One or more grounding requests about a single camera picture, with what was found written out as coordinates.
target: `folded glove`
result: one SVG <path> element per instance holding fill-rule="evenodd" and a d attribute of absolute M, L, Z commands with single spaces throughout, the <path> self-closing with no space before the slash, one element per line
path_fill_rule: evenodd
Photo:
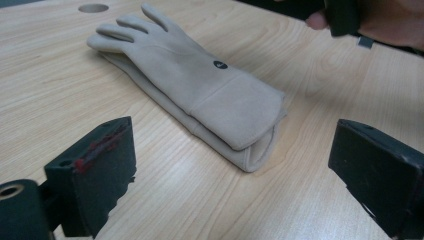
<path fill-rule="evenodd" d="M 88 45 L 194 135 L 244 171 L 257 170 L 285 115 L 284 94 L 222 63 L 149 5 L 142 10 L 155 23 L 123 16 L 119 26 L 98 27 Z"/>

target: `black logo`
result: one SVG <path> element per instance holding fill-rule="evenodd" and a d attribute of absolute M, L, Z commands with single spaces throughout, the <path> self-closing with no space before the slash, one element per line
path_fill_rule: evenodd
<path fill-rule="evenodd" d="M 215 65 L 215 67 L 217 67 L 219 69 L 227 69 L 228 68 L 227 64 L 220 62 L 220 61 L 214 61 L 213 65 Z"/>

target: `wooden table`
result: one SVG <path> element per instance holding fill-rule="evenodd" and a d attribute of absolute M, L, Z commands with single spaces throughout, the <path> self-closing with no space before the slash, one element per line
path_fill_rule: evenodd
<path fill-rule="evenodd" d="M 59 153 L 131 116 L 136 181 L 98 239 L 388 238 L 327 162 L 340 118 L 424 151 L 423 59 L 234 1 L 148 1 L 214 55 L 286 93 L 275 150 L 247 174 L 86 46 L 99 24 L 142 16 L 139 1 L 98 2 L 109 10 L 79 12 L 86 0 L 0 9 L 0 182 L 42 183 Z"/>

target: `round hole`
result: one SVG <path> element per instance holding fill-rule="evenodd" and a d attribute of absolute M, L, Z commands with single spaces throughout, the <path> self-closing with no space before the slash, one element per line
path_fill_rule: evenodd
<path fill-rule="evenodd" d="M 24 190 L 24 186 L 21 184 L 13 184 L 0 189 L 0 201 L 18 195 Z"/>
<path fill-rule="evenodd" d="M 98 12 L 104 12 L 108 10 L 109 7 L 104 4 L 94 3 L 94 4 L 85 4 L 78 8 L 80 12 L 84 13 L 98 13 Z"/>
<path fill-rule="evenodd" d="M 66 167 L 66 166 L 69 166 L 69 165 L 71 165 L 71 164 L 72 164 L 72 161 L 71 161 L 71 160 L 65 160 L 65 161 L 61 162 L 61 163 L 59 164 L 59 166 L 61 166 L 61 167 Z"/>

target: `human hand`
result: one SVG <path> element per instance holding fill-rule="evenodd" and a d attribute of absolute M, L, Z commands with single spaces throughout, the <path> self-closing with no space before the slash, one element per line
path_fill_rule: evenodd
<path fill-rule="evenodd" d="M 358 0 L 358 6 L 360 34 L 387 44 L 424 50 L 424 1 Z M 315 30 L 328 27 L 325 10 L 313 13 L 305 22 Z"/>

